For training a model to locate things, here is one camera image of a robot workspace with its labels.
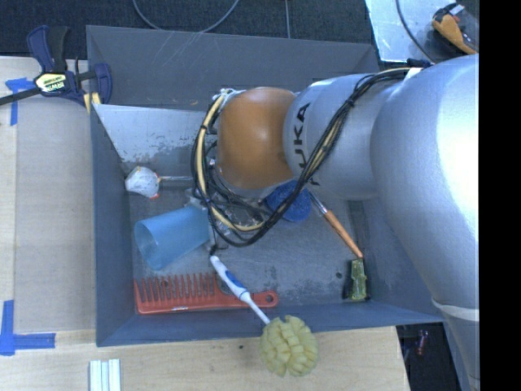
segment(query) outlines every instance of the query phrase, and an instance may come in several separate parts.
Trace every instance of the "blue tape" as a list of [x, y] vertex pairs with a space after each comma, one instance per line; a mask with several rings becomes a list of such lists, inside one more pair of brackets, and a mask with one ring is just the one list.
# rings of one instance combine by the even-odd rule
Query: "blue tape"
[[53, 349], [55, 347], [56, 333], [16, 335], [13, 332], [14, 307], [15, 302], [13, 300], [4, 301], [3, 303], [0, 355], [12, 356], [18, 349]]
[[[31, 90], [36, 87], [34, 83], [27, 78], [15, 78], [14, 80], [7, 80], [6, 86], [13, 93], [18, 93], [19, 91]], [[18, 102], [15, 101], [11, 104], [11, 126], [16, 125], [18, 123]]]

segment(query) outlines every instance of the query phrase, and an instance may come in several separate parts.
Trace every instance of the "electrical wire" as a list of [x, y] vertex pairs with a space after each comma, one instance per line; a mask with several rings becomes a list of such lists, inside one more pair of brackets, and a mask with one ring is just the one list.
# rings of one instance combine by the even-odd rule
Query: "electrical wire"
[[[215, 121], [216, 116], [220, 112], [221, 104], [225, 99], [226, 94], [221, 93], [208, 109], [207, 116], [204, 118], [203, 124], [195, 138], [190, 161], [190, 167], [195, 181], [195, 194], [204, 202], [204, 205], [208, 207], [208, 218], [213, 230], [228, 244], [235, 247], [248, 246], [262, 238], [262, 236], [264, 236], [275, 225], [275, 223], [282, 218], [284, 213], [289, 209], [304, 189], [304, 186], [309, 182], [313, 175], [319, 170], [322, 163], [329, 156], [341, 134], [350, 110], [355, 105], [355, 102], [375, 84], [383, 81], [401, 80], [405, 78], [405, 75], [409, 70], [410, 68], [395, 68], [362, 77], [355, 85], [351, 95], [345, 100], [329, 121], [326, 129], [309, 156], [307, 164], [301, 171], [300, 176], [296, 181], [296, 186], [290, 195], [262, 222], [248, 226], [232, 222], [226, 215], [226, 212], [219, 207], [221, 202], [215, 201], [210, 192], [212, 175], [208, 169], [207, 158], [203, 155], [203, 145], [204, 136], [208, 131], [208, 125]], [[228, 203], [227, 205], [231, 208], [234, 207], [233, 203]], [[233, 239], [226, 233], [227, 231], [233, 234]], [[245, 238], [244, 234], [250, 235], [250, 237]]]
[[416, 45], [418, 47], [418, 49], [427, 57], [429, 62], [431, 62], [432, 64], [435, 64], [436, 62], [431, 58], [431, 56], [429, 56], [429, 54], [425, 51], [425, 49], [423, 49], [423, 46], [420, 44], [420, 42], [418, 42], [416, 37], [414, 37], [413, 33], [410, 31], [409, 26], [407, 25], [407, 22], [405, 21], [405, 17], [403, 15], [403, 13], [401, 12], [400, 0], [395, 0], [395, 4], [396, 4], [396, 11], [398, 12], [398, 15], [400, 17], [401, 24], [405, 28], [405, 31], [407, 32], [407, 34], [409, 35], [411, 40], [414, 42], [414, 45]]
[[[210, 32], [211, 30], [214, 30], [222, 22], [224, 22], [226, 19], [228, 19], [231, 12], [234, 11], [234, 9], [239, 4], [239, 2], [240, 2], [240, 0], [235, 0], [234, 3], [231, 5], [230, 9], [228, 9], [228, 11], [216, 23], [214, 23], [212, 26], [210, 26], [206, 29], [200, 30], [199, 33], [206, 33], [206, 32]], [[132, 4], [134, 5], [134, 10], [138, 13], [139, 17], [141, 17], [142, 21], [145, 22], [148, 26], [150, 26], [153, 29], [157, 29], [157, 30], [166, 30], [166, 29], [162, 29], [158, 25], [152, 23], [147, 18], [139, 9], [138, 2], [136, 0], [132, 0]]]
[[287, 0], [284, 0], [286, 5], [286, 31], [287, 31], [287, 38], [291, 39], [291, 30], [290, 30], [290, 9], [289, 9], [289, 3]]

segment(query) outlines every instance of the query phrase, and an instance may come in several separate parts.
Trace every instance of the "clamp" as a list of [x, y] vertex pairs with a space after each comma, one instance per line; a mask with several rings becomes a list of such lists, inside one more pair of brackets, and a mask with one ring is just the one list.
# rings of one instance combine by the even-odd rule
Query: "clamp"
[[31, 56], [40, 64], [42, 72], [33, 79], [34, 88], [0, 98], [0, 106], [26, 99], [36, 94], [44, 97], [61, 97], [81, 106], [90, 107], [90, 95], [81, 88], [81, 82], [96, 79], [98, 97], [101, 103], [108, 103], [112, 94], [112, 76], [108, 64], [100, 63], [94, 70], [79, 73], [68, 71], [63, 57], [63, 43], [69, 28], [65, 26], [42, 25], [27, 36]]

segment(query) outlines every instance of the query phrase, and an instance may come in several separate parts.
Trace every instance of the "yellow sponge ball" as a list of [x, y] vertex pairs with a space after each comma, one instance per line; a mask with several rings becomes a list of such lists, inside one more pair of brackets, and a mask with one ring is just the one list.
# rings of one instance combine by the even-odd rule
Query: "yellow sponge ball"
[[264, 327], [260, 337], [260, 357], [271, 372], [285, 376], [309, 374], [317, 366], [317, 339], [298, 317], [279, 317]]

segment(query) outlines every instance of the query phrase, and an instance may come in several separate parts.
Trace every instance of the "gray cable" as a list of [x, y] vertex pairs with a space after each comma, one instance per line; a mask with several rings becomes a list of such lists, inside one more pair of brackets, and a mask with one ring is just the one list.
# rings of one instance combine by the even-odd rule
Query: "gray cable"
[[290, 9], [287, 0], [286, 3], [286, 30], [287, 30], [287, 38], [291, 39], [291, 31], [290, 31]]
[[434, 62], [434, 60], [429, 56], [429, 54], [425, 51], [425, 49], [423, 49], [422, 45], [420, 45], [420, 42], [418, 42], [418, 40], [414, 37], [413, 33], [410, 31], [409, 26], [407, 25], [407, 22], [405, 21], [404, 15], [401, 12], [400, 0], [395, 0], [395, 4], [396, 4], [396, 11], [398, 12], [398, 15], [401, 20], [401, 24], [405, 28], [405, 31], [409, 35], [410, 39], [414, 42], [414, 45], [416, 45], [418, 47], [418, 49], [427, 57], [427, 59], [429, 60], [429, 62], [431, 62], [431, 64], [435, 64], [436, 62]]
[[[219, 24], [221, 24], [222, 22], [224, 22], [228, 16], [231, 14], [232, 11], [234, 11], [235, 7], [237, 6], [237, 4], [239, 4], [239, 1], [240, 0], [235, 0], [234, 1], [234, 4], [230, 7], [230, 9], [225, 13], [224, 16], [222, 16], [216, 23], [214, 23], [212, 26], [210, 26], [209, 28], [206, 28], [204, 30], [201, 30], [200, 33], [206, 33], [206, 32], [209, 32], [210, 30], [212, 29], [215, 29], [217, 26], [219, 26]], [[151, 28], [153, 29], [157, 29], [157, 30], [165, 30], [165, 29], [162, 29], [160, 28], [159, 26], [157, 26], [156, 24], [153, 24], [152, 22], [150, 22], [150, 20], [139, 10], [139, 7], [138, 7], [138, 3], [136, 2], [136, 0], [132, 0], [132, 3], [134, 5], [134, 9], [135, 11], [138, 13], [139, 17], [141, 17], [142, 21], [145, 22], [146, 24], [148, 24], [148, 26], [150, 26]]]

